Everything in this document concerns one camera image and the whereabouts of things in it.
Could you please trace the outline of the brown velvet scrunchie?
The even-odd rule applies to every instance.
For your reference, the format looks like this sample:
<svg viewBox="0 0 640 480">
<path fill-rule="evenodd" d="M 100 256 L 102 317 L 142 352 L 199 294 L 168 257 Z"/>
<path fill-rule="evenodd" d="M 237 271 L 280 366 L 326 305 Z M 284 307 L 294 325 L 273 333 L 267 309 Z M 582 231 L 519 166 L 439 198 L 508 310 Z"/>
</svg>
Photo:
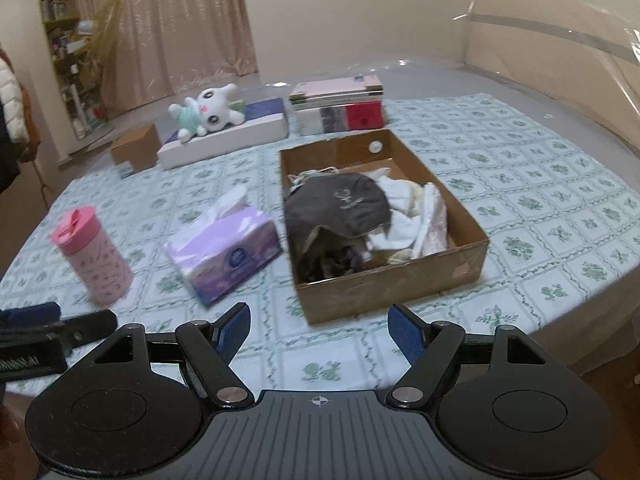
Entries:
<svg viewBox="0 0 640 480">
<path fill-rule="evenodd" d="M 320 257 L 320 268 L 325 278 L 339 278 L 366 270 L 367 261 L 355 246 L 346 245 L 326 250 Z"/>
</svg>

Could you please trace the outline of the white towel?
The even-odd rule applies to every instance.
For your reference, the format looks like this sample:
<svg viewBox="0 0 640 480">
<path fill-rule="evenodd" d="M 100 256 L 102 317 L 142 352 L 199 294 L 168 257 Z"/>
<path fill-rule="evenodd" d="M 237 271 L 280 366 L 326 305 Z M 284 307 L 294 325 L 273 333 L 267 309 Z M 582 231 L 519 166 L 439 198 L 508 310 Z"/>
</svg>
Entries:
<svg viewBox="0 0 640 480">
<path fill-rule="evenodd" d="M 372 252 L 398 252 L 411 248 L 420 226 L 423 186 L 386 176 L 377 178 L 375 183 L 390 206 L 390 221 L 367 235 L 367 248 Z"/>
</svg>

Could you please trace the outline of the dark grey cloth pouch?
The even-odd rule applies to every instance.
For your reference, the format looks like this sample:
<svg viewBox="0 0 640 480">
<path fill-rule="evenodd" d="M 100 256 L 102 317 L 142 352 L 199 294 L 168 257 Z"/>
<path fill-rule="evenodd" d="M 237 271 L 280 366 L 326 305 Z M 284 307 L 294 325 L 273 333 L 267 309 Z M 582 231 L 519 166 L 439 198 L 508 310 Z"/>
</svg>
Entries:
<svg viewBox="0 0 640 480">
<path fill-rule="evenodd" d="M 319 230 L 352 240 L 387 226 L 391 218 L 382 188 L 356 172 L 311 177 L 284 202 L 285 226 L 298 244 L 309 242 Z"/>
</svg>

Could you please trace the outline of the white cloth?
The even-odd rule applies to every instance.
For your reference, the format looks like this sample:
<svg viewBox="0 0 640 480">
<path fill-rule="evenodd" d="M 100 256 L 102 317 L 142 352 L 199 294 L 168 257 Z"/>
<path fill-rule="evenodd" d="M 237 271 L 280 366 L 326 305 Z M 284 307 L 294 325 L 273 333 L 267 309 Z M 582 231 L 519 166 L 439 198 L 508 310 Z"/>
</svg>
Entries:
<svg viewBox="0 0 640 480">
<path fill-rule="evenodd" d="M 420 226 L 411 247 L 411 258 L 419 259 L 448 249 L 447 207 L 439 188 L 424 185 Z"/>
</svg>

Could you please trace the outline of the pink tumbler cup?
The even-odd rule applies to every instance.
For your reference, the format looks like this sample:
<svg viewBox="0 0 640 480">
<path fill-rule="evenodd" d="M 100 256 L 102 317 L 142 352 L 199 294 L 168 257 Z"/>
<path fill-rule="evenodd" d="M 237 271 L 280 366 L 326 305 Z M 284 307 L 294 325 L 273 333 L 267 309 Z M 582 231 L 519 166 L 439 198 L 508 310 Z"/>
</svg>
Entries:
<svg viewBox="0 0 640 480">
<path fill-rule="evenodd" d="M 93 206 L 67 211 L 52 233 L 52 242 L 95 304 L 114 304 L 126 294 L 134 274 L 104 230 Z"/>
</svg>

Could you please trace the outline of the brown cardboard tray box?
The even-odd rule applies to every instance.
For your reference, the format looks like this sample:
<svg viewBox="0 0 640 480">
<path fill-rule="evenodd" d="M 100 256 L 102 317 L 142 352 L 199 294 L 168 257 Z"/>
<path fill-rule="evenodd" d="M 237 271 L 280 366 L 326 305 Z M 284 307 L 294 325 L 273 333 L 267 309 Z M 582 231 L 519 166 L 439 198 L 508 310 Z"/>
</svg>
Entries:
<svg viewBox="0 0 640 480">
<path fill-rule="evenodd" d="M 280 153 L 295 289 L 311 324 L 472 283 L 483 229 L 390 130 Z"/>
</svg>

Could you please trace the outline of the purple tissue pack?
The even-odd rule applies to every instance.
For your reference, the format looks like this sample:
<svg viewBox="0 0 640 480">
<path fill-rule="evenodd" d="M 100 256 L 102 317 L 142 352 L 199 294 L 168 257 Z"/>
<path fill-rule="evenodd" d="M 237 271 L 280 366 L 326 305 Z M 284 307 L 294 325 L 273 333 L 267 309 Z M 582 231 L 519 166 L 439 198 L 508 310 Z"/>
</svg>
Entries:
<svg viewBox="0 0 640 480">
<path fill-rule="evenodd" d="M 166 240 L 165 254 L 190 292 L 208 306 L 282 252 L 274 222 L 232 188 L 190 226 Z"/>
</svg>

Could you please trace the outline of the brown jacket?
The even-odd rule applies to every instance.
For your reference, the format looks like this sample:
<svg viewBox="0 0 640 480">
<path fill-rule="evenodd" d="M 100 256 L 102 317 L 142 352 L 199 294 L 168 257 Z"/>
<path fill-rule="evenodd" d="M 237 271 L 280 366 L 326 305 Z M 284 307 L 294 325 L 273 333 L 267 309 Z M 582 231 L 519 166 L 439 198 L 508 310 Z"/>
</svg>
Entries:
<svg viewBox="0 0 640 480">
<path fill-rule="evenodd" d="M 6 51 L 5 50 L 1 50 L 0 51 L 0 55 L 1 55 L 2 58 L 4 58 L 4 60 L 9 64 L 9 66 L 13 70 L 13 66 L 11 64 L 11 61 L 10 61 L 8 55 L 6 54 Z M 20 84 L 21 89 L 22 89 L 23 103 L 24 103 L 24 116 L 25 116 L 26 127 L 27 127 L 27 130 L 28 130 L 29 141 L 28 141 L 27 144 L 14 144 L 13 142 L 12 143 L 13 143 L 13 146 L 14 146 L 14 151 L 16 153 L 17 159 L 20 162 L 34 162 L 36 160 L 37 154 L 38 154 L 38 148 L 39 148 L 39 145 L 40 145 L 40 135 L 39 135 L 38 129 L 37 129 L 35 123 L 34 123 L 34 118 L 32 118 L 32 101 L 30 100 L 28 91 L 20 83 L 19 80 L 18 80 L 18 83 Z"/>
</svg>

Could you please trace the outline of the small brown cardboard box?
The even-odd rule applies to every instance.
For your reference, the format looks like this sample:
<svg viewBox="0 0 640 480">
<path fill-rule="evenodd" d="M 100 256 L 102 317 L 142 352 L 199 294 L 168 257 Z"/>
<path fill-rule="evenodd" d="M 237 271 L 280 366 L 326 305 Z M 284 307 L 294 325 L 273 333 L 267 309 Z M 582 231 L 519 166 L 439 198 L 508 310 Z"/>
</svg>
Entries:
<svg viewBox="0 0 640 480">
<path fill-rule="evenodd" d="M 119 177 L 125 179 L 153 168 L 162 144 L 154 124 L 126 131 L 112 143 L 110 153 Z"/>
</svg>

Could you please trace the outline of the white puffer jacket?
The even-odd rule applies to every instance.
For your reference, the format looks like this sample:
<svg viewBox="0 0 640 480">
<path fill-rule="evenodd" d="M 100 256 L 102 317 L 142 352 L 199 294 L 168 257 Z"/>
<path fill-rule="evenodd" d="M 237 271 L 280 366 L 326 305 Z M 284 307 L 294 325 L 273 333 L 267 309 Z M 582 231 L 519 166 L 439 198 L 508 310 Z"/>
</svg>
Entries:
<svg viewBox="0 0 640 480">
<path fill-rule="evenodd" d="M 22 89 L 9 64 L 0 58 L 0 92 L 4 121 L 14 144 L 27 144 Z"/>
</svg>

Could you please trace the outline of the white blue flat box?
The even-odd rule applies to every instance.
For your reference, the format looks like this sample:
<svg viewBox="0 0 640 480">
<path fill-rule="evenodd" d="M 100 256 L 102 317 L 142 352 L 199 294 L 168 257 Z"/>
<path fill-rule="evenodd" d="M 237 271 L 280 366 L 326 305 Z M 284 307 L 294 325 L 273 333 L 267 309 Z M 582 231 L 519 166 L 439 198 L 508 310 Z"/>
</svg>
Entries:
<svg viewBox="0 0 640 480">
<path fill-rule="evenodd" d="M 174 134 L 157 152 L 163 170 L 269 144 L 288 137 L 288 118 L 281 98 L 245 105 L 246 122 L 182 144 Z"/>
</svg>

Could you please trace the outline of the white bunny plush toy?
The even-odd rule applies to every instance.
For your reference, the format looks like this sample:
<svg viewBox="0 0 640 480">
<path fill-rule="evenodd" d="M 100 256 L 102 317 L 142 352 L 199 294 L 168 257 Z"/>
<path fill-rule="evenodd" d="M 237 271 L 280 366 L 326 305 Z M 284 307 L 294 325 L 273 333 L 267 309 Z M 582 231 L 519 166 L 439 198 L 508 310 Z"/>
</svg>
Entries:
<svg viewBox="0 0 640 480">
<path fill-rule="evenodd" d="M 183 104 L 171 104 L 168 113 L 178 127 L 177 138 L 181 144 L 194 136 L 207 136 L 229 126 L 245 122 L 243 113 L 232 107 L 231 97 L 238 91 L 235 84 L 203 90 L 196 98 L 187 96 Z"/>
</svg>

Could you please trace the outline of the wooden bookshelf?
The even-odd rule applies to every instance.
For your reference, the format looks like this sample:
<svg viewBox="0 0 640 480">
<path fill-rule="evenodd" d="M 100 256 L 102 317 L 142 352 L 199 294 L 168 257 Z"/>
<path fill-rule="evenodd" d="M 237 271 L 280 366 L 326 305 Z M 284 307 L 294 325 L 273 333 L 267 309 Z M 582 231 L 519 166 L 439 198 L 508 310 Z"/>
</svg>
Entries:
<svg viewBox="0 0 640 480">
<path fill-rule="evenodd" d="M 94 21 L 80 17 L 75 0 L 40 0 L 40 14 L 58 92 L 82 144 L 113 130 L 100 96 L 99 65 L 91 52 Z"/>
</svg>

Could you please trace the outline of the standing electric fan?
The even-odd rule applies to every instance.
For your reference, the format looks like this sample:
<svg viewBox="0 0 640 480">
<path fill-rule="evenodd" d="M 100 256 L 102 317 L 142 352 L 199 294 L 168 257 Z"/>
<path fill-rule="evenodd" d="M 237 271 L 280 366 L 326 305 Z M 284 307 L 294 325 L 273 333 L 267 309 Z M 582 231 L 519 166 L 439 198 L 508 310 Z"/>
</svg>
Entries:
<svg viewBox="0 0 640 480">
<path fill-rule="evenodd" d="M 66 47 L 67 95 L 72 103 L 72 126 L 78 141 L 106 123 L 101 88 L 106 62 L 115 47 L 122 0 L 110 0 L 90 20 L 80 20 L 76 36 Z"/>
</svg>

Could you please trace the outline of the beige patterned curtain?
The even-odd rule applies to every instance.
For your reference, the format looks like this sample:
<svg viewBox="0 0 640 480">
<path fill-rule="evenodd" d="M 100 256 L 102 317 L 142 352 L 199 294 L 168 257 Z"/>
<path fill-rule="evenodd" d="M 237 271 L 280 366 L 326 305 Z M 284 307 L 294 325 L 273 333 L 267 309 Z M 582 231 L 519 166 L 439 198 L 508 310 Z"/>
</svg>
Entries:
<svg viewBox="0 0 640 480">
<path fill-rule="evenodd" d="M 113 0 L 76 0 L 95 18 Z M 245 0 L 118 0 L 101 96 L 113 113 L 256 72 Z"/>
</svg>

